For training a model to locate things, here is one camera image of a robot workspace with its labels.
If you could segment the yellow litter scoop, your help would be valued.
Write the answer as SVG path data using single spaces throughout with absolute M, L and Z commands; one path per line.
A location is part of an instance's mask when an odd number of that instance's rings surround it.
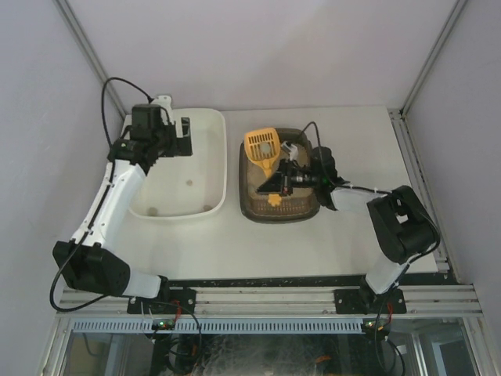
M 274 172 L 273 166 L 279 160 L 281 142 L 275 128 L 260 128 L 244 136 L 244 151 L 247 159 L 258 166 L 266 179 Z

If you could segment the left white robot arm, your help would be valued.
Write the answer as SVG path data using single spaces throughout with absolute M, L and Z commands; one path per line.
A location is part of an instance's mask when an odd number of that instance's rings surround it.
M 116 140 L 107 141 L 103 182 L 85 219 L 68 241 L 57 241 L 52 255 L 58 270 L 49 289 L 49 303 L 65 312 L 55 299 L 60 279 L 75 291 L 106 297 L 142 298 L 158 304 L 169 301 L 167 277 L 141 272 L 121 259 L 116 236 L 130 203 L 150 169 L 162 157 L 193 153 L 190 120 L 174 118 L 169 95 L 146 96 L 132 108 L 131 123 Z

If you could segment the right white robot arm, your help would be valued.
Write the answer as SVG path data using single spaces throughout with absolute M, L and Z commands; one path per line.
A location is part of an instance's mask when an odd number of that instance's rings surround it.
M 410 186 L 391 191 L 356 186 L 338 174 L 331 149 L 322 144 L 301 166 L 296 143 L 280 140 L 275 128 L 248 132 L 243 144 L 247 159 L 265 175 L 256 192 L 267 196 L 271 206 L 296 189 L 311 188 L 324 208 L 370 217 L 382 256 L 362 281 L 367 295 L 387 294 L 415 261 L 440 245 L 437 226 Z

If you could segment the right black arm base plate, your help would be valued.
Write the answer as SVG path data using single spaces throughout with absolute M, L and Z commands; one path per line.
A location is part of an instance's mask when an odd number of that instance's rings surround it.
M 400 289 L 394 289 L 382 295 L 361 288 L 336 289 L 333 291 L 333 301 L 338 314 L 387 314 L 392 308 L 396 314 L 407 313 L 407 307 Z

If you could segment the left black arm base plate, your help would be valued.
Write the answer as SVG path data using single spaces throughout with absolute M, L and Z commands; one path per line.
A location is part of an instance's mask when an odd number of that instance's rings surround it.
M 127 313 L 131 315 L 153 314 L 174 315 L 179 310 L 181 314 L 194 313 L 196 306 L 196 291 L 187 287 L 175 287 L 170 290 L 166 301 L 148 298 L 130 298 Z

